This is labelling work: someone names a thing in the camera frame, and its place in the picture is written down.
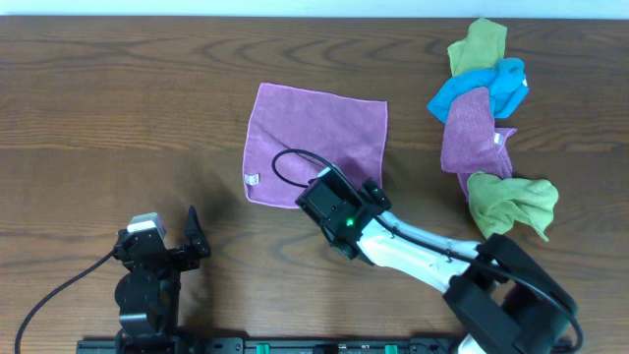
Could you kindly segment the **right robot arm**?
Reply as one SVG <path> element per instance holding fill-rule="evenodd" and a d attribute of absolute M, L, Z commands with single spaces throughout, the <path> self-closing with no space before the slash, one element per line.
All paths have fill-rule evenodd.
<path fill-rule="evenodd" d="M 460 353 L 577 353 L 584 333 L 570 295 L 514 241 L 445 238 L 409 225 L 368 180 L 312 181 L 297 201 L 346 258 L 389 267 L 441 292 L 467 331 Z"/>

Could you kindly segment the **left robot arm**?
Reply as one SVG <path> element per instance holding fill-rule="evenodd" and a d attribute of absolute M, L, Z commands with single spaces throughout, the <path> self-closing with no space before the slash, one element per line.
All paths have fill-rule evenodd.
<path fill-rule="evenodd" d="M 114 297 L 121 333 L 117 353 L 190 353 L 195 340 L 178 327 L 181 274 L 200 267 L 210 246 L 193 206 L 188 209 L 187 242 L 168 249 L 165 226 L 156 212 L 137 215 L 118 231 L 114 258 L 128 273 L 118 282 Z"/>

